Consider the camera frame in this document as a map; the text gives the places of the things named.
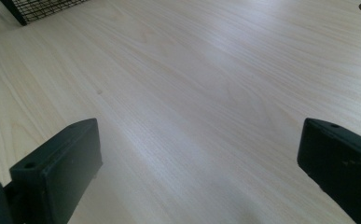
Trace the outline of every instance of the light wood surface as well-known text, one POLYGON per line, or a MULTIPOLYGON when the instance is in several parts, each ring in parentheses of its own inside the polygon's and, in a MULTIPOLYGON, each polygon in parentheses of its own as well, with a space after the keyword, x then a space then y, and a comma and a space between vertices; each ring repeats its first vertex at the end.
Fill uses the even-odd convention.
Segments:
POLYGON ((0 181, 96 117, 70 223, 353 223, 297 166, 307 117, 361 134, 359 0, 90 0, 20 27, 0 3, 0 181))

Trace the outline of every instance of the desk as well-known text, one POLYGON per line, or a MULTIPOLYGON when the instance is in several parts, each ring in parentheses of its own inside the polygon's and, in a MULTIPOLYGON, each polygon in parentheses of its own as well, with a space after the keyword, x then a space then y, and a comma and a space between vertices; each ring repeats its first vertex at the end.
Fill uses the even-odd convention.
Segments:
POLYGON ((361 135, 359 0, 90 0, 20 27, 0 3, 0 181, 97 118, 70 223, 353 223, 298 168, 303 120, 361 135))

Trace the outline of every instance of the mesh organizer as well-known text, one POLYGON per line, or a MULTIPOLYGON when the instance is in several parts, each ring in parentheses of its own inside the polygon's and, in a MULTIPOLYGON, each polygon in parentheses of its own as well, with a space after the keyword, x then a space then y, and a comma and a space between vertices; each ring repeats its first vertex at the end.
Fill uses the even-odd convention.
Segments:
POLYGON ((21 25, 73 7, 88 0, 0 0, 21 25))

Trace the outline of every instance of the wooden table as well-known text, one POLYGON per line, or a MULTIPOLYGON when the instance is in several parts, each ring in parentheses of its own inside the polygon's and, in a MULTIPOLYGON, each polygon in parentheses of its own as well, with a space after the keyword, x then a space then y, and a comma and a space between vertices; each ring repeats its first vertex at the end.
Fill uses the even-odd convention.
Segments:
POLYGON ((0 181, 97 118, 70 223, 353 223, 296 158, 307 117, 361 135, 360 3, 90 0, 26 27, 0 3, 0 181))

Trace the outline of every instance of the black mesh basket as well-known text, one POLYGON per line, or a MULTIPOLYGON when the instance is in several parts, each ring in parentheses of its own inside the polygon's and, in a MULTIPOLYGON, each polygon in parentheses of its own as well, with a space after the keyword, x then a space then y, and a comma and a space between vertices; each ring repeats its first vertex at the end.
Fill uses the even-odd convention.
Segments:
POLYGON ((21 25, 88 0, 0 0, 21 25))

